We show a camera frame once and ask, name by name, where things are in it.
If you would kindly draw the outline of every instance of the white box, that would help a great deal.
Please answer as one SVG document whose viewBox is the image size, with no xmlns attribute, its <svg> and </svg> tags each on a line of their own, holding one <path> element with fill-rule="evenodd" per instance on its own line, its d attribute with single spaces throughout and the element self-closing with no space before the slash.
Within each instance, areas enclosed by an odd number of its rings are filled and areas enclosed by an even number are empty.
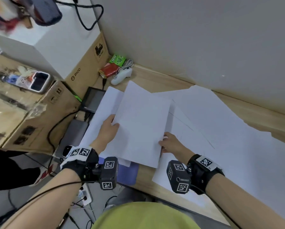
<svg viewBox="0 0 285 229">
<path fill-rule="evenodd" d="M 79 4 L 91 5 L 91 1 L 79 0 Z M 98 24 L 91 31 L 85 30 L 74 7 L 58 6 L 63 15 L 60 22 L 39 26 L 32 20 L 32 29 L 20 23 L 9 35 L 0 32 L 0 48 L 7 57 L 64 80 L 99 36 L 100 30 Z M 84 24 L 91 27 L 96 20 L 93 9 L 79 8 L 79 13 Z"/>
</svg>

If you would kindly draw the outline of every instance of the white cable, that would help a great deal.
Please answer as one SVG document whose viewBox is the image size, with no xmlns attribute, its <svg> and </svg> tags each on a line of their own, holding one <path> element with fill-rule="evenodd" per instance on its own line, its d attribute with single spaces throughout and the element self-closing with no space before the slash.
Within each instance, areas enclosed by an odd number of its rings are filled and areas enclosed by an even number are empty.
<svg viewBox="0 0 285 229">
<path fill-rule="evenodd" d="M 117 69 L 116 74 L 118 74 L 121 70 L 132 67 L 133 65 L 134 65 L 133 60 L 129 59 L 123 66 L 121 66 Z"/>
</svg>

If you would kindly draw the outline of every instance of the shoe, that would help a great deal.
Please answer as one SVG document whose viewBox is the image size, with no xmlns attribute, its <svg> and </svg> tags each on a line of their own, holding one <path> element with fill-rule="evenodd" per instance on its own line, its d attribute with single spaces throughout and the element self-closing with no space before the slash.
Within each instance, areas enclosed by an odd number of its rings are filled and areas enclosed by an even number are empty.
<svg viewBox="0 0 285 229">
<path fill-rule="evenodd" d="M 57 162 L 54 162 L 54 161 L 51 162 L 50 167 L 49 167 L 48 170 L 47 170 L 47 168 L 41 166 L 41 167 L 40 167 L 41 172 L 40 172 L 39 177 L 36 179 L 36 181 L 34 182 L 34 184 L 29 185 L 29 186 L 32 187 L 32 186 L 35 186 L 35 185 L 39 184 L 42 180 L 44 180 L 44 179 L 45 179 L 46 177 L 48 177 L 50 174 L 53 174 L 53 172 L 57 169 L 57 166 L 58 166 L 58 163 L 57 163 Z"/>
</svg>

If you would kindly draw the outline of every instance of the wooden table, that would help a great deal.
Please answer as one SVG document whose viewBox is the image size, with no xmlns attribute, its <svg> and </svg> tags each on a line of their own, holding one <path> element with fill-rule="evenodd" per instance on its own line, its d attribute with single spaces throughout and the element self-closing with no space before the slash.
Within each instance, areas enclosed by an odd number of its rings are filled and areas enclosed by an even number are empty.
<svg viewBox="0 0 285 229">
<path fill-rule="evenodd" d="M 110 86 L 110 77 L 105 85 L 105 90 Z M 141 66 L 135 65 L 130 78 L 126 78 L 122 83 L 114 86 L 114 88 L 124 91 L 129 80 L 132 80 L 142 88 L 149 92 L 166 92 L 179 89 L 187 89 L 194 84 L 186 81 L 158 73 Z M 102 78 L 99 77 L 94 88 L 102 88 Z M 214 92 L 235 114 L 244 120 L 248 125 L 260 130 L 272 133 L 272 136 L 285 142 L 285 115 L 262 108 L 260 106 L 244 102 L 221 93 Z M 225 217 L 213 206 L 198 206 L 186 199 L 172 193 L 162 186 L 152 182 L 155 169 L 139 165 L 136 184 L 133 188 L 148 193 L 152 196 L 160 198 L 164 201 L 171 202 L 182 208 L 207 216 L 211 219 L 228 224 Z"/>
</svg>

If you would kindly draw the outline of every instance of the shirt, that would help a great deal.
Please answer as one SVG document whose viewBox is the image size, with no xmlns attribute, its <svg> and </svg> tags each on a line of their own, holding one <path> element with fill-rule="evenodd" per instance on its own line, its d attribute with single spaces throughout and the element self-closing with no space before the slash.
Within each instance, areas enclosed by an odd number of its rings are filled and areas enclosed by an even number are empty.
<svg viewBox="0 0 285 229">
<path fill-rule="evenodd" d="M 92 229 L 200 229 L 187 215 L 156 202 L 131 202 L 104 212 Z"/>
</svg>

